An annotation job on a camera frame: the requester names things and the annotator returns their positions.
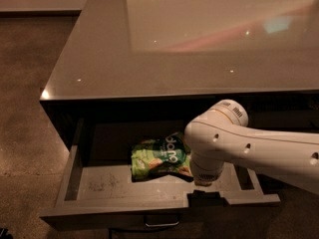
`drawer handle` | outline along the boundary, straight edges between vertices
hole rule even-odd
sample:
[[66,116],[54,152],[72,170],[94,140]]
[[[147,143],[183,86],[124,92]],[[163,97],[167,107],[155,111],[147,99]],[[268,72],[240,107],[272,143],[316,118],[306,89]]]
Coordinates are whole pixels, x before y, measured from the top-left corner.
[[144,216],[144,220],[145,220],[145,223],[146,223],[146,226],[148,228],[164,228],[164,227],[174,227],[174,226],[177,226],[179,224],[179,221],[180,221],[180,217],[179,215],[176,216],[177,217],[177,221],[176,222],[173,222],[173,223],[164,223],[164,224],[148,224],[148,219],[146,216]]

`concrete floor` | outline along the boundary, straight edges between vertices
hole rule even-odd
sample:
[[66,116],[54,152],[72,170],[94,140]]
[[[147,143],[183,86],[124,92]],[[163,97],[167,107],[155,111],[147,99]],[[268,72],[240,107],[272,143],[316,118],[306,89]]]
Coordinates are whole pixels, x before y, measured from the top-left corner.
[[[107,230],[58,232],[39,219],[53,207],[68,151],[39,104],[41,90],[76,18],[0,18],[0,227],[13,238],[108,238]],[[181,224],[157,234],[114,238],[318,238],[319,197],[293,187],[278,207],[252,209],[242,219]]]

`green chip bag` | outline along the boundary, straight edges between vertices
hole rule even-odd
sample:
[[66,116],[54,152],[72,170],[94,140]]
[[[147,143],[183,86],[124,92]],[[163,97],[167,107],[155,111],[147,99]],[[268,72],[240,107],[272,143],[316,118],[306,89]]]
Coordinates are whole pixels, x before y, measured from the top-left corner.
[[149,139],[133,146],[132,176],[135,180],[150,176],[176,174],[192,178],[189,169],[190,149],[183,134],[176,132],[162,139]]

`drawer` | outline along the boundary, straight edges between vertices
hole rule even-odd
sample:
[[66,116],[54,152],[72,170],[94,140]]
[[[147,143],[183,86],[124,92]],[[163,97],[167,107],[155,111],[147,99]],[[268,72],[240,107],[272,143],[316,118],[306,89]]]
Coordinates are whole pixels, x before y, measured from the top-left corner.
[[[172,175],[133,182],[132,145],[142,138],[183,131],[185,123],[184,119],[79,119],[56,205],[43,210],[41,218],[61,231],[130,228],[146,223],[172,226],[180,219],[201,220],[201,208],[213,208],[213,213],[225,215],[230,211],[225,204],[279,202],[276,194],[263,194],[252,170],[241,172],[246,174],[242,181],[230,163],[208,187]],[[246,185],[247,177],[250,186]],[[194,197],[195,192],[201,199]]]

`cabinet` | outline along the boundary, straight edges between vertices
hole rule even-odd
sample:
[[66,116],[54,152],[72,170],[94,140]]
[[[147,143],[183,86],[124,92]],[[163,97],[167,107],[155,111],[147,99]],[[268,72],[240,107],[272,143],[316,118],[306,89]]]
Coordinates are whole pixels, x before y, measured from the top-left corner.
[[[257,50],[256,43],[241,50],[228,41],[222,50],[214,50],[213,42],[198,50],[152,48],[159,38],[139,46],[141,1],[88,0],[42,94],[40,102],[70,150],[56,206],[41,213],[58,230],[173,226],[203,219],[202,208],[222,218],[240,211],[228,205],[276,203],[278,195],[264,194],[254,171],[232,164],[209,187],[174,176],[132,182],[130,148],[142,137],[183,131],[223,98],[246,106],[256,127],[269,110],[317,113],[309,106],[318,91],[317,47],[303,42],[269,49],[276,42],[268,40]],[[159,13],[163,1],[151,0],[149,9]],[[156,29],[163,38],[166,29]],[[308,123],[297,127],[309,129]]]

